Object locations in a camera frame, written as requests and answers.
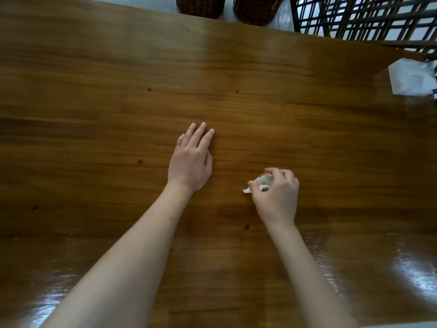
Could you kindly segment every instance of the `white tissue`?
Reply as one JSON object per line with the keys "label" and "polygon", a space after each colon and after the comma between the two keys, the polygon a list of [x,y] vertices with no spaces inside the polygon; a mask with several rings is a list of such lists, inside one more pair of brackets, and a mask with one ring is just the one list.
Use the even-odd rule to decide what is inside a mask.
{"label": "white tissue", "polygon": [[437,89],[430,63],[400,59],[389,66],[389,76],[393,94],[422,97]]}
{"label": "white tissue", "polygon": [[[254,182],[255,184],[258,184],[258,187],[261,191],[267,191],[273,185],[273,175],[262,174],[257,179],[255,179]],[[252,193],[249,187],[246,190],[243,190],[243,192]]]}

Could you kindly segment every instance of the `wicker basket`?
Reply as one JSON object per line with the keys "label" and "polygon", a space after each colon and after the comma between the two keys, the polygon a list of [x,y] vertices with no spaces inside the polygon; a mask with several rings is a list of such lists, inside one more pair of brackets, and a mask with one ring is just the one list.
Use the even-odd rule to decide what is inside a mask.
{"label": "wicker basket", "polygon": [[275,17],[283,0],[234,0],[234,13],[246,24],[265,26]]}
{"label": "wicker basket", "polygon": [[180,13],[217,19],[223,12],[225,0],[176,0]]}

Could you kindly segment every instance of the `wooden table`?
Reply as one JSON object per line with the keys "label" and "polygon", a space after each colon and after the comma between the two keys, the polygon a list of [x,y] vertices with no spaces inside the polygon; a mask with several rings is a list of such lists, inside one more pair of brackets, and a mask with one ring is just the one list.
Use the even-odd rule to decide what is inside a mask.
{"label": "wooden table", "polygon": [[0,0],[0,324],[38,326],[142,215],[192,122],[214,171],[151,327],[301,327],[249,195],[301,183],[296,224],[361,325],[437,318],[437,122],[393,96],[396,49],[85,0]]}

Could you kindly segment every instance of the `forearm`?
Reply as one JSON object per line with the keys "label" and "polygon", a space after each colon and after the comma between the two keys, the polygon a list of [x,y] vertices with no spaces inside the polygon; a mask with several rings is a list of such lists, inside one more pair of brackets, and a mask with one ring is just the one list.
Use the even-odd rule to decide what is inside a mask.
{"label": "forearm", "polygon": [[48,327],[145,326],[179,218],[191,192],[166,186],[46,321]]}
{"label": "forearm", "polygon": [[267,229],[292,282],[307,326],[358,327],[314,261],[297,228],[294,225],[271,225]]}

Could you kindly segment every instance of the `finger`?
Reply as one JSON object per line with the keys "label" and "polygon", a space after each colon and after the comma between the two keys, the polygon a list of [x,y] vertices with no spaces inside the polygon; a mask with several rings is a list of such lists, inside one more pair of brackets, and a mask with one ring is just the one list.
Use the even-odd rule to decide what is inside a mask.
{"label": "finger", "polygon": [[176,142],[176,148],[174,149],[175,152],[179,149],[180,144],[182,143],[183,136],[185,136],[184,133],[178,138],[178,141]]}
{"label": "finger", "polygon": [[185,147],[188,145],[195,128],[196,128],[196,123],[192,123],[188,128],[187,132],[185,132],[185,135],[183,136],[182,143],[180,143],[181,147]]}
{"label": "finger", "polygon": [[194,132],[193,136],[190,139],[190,142],[187,144],[187,147],[196,148],[199,145],[199,141],[202,138],[203,133],[205,132],[206,123],[202,122],[199,128]]}
{"label": "finger", "polygon": [[205,170],[209,175],[212,174],[212,155],[209,151],[206,151]]}
{"label": "finger", "polygon": [[284,179],[284,175],[282,175],[281,171],[278,168],[266,168],[265,171],[269,174],[272,174],[275,181]]}
{"label": "finger", "polygon": [[212,137],[214,136],[214,129],[210,129],[206,135],[203,136],[202,140],[199,143],[200,149],[208,149],[209,144],[211,142]]}
{"label": "finger", "polygon": [[259,186],[254,181],[248,181],[247,185],[249,186],[252,192],[252,197],[260,195],[262,193],[261,190],[259,189]]}
{"label": "finger", "polygon": [[291,170],[288,169],[281,169],[282,175],[284,175],[285,179],[289,182],[294,182],[295,180],[295,174]]}

